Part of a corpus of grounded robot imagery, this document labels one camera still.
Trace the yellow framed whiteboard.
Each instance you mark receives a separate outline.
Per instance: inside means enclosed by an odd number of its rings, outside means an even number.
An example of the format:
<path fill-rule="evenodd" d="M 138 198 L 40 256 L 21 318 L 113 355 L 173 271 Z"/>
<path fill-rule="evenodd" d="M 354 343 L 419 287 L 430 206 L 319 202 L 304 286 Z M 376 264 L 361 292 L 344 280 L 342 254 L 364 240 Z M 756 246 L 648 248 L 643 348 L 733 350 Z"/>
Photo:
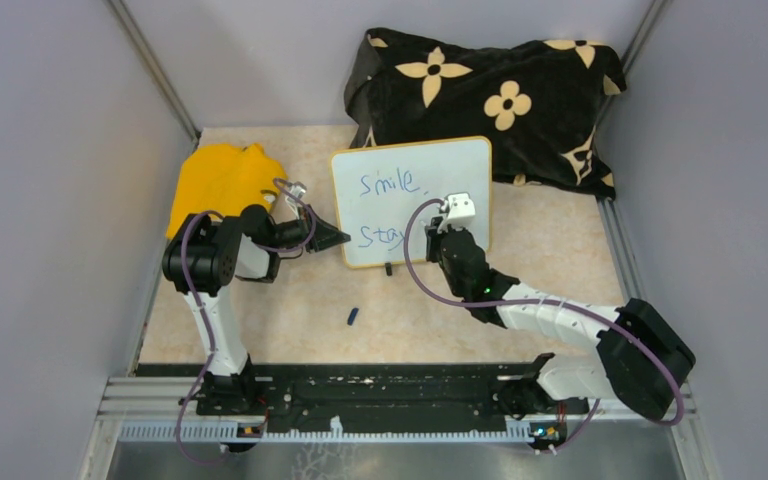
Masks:
<path fill-rule="evenodd" d="M 475 216 L 467 229 L 491 244 L 492 146 L 482 136 L 338 151 L 330 160 L 347 266 L 402 263 L 404 230 L 429 199 L 466 193 Z"/>

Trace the blue marker cap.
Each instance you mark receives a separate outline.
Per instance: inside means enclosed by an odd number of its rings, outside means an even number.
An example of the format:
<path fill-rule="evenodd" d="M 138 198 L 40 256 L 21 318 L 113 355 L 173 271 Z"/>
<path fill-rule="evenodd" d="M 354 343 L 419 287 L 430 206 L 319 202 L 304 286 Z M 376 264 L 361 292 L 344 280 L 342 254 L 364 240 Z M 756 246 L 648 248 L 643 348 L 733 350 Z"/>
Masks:
<path fill-rule="evenodd" d="M 358 313 L 359 313 L 359 308 L 358 307 L 354 307 L 354 308 L 351 309 L 350 314 L 349 314 L 349 316 L 347 318 L 347 325 L 348 326 L 353 326 L 354 325 Z"/>

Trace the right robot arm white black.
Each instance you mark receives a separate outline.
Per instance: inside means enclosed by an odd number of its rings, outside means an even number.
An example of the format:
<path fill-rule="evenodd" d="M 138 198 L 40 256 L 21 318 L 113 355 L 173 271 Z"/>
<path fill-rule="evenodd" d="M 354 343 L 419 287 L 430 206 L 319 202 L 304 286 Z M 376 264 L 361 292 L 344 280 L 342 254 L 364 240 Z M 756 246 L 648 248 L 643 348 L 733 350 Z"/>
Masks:
<path fill-rule="evenodd" d="M 541 292 L 492 267 L 466 229 L 425 229 L 426 258 L 437 264 L 453 294 L 450 305 L 482 323 L 529 331 L 587 351 L 585 357 L 552 354 L 523 385 L 536 412 L 570 398 L 613 399 L 661 425 L 685 414 L 681 386 L 696 357 L 649 302 L 621 306 L 576 302 Z"/>

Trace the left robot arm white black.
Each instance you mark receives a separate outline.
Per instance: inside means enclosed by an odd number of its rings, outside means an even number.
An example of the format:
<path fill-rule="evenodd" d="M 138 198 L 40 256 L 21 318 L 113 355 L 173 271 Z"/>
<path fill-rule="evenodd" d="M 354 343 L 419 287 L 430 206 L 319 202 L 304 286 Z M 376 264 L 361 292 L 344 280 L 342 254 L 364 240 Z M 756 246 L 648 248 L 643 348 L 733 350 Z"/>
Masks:
<path fill-rule="evenodd" d="M 226 217 L 188 215 L 167 245 L 162 273 L 182 294 L 197 323 L 207 359 L 188 394 L 200 415 L 245 414 L 260 402 L 260 388 L 231 300 L 234 280 L 273 282 L 283 256 L 346 244 L 349 234 L 302 206 L 294 220 L 277 222 L 259 204 Z"/>

